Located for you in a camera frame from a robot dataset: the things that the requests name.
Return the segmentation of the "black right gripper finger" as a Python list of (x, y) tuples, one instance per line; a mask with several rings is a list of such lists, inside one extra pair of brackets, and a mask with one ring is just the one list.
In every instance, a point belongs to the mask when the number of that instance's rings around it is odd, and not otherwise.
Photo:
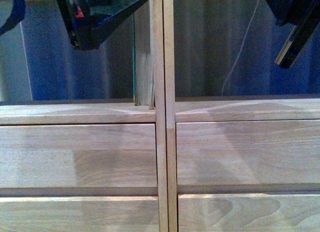
[(279, 67), (288, 69), (320, 23), (320, 0), (279, 0), (274, 7), (274, 16), (278, 26), (294, 25), (275, 60)]

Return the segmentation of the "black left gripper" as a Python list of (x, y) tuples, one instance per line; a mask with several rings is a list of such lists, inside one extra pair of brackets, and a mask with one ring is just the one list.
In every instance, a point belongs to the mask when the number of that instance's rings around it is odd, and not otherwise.
[(70, 43), (76, 50), (96, 50), (149, 0), (56, 0)]

